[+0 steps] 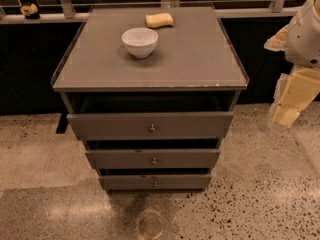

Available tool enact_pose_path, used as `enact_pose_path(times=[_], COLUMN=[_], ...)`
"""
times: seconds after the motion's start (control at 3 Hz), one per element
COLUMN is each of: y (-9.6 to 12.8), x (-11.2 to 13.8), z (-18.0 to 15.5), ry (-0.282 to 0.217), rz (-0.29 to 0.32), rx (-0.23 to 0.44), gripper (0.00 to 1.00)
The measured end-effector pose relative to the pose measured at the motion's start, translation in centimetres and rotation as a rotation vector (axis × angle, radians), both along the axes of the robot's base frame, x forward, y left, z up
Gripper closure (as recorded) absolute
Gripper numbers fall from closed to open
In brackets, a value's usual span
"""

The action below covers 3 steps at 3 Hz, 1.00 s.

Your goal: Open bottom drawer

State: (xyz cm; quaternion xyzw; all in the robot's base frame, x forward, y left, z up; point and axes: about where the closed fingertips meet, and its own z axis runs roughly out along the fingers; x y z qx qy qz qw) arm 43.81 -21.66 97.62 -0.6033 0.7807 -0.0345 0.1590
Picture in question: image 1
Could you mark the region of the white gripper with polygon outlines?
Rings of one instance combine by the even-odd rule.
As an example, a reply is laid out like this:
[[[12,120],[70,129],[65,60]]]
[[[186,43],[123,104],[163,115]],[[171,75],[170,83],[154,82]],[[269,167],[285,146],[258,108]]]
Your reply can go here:
[[[270,51],[284,51],[288,26],[282,27],[269,38],[264,48]],[[290,74],[282,74],[277,81],[274,103],[277,105],[272,122],[290,127],[320,93],[320,71],[311,68],[295,68]]]

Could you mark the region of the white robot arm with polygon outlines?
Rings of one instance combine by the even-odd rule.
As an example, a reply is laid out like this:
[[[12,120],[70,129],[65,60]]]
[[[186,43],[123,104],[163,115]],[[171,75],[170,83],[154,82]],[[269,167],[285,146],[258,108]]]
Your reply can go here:
[[[284,51],[293,64],[272,118],[278,125],[291,126],[320,93],[320,0],[306,0],[264,48]]]

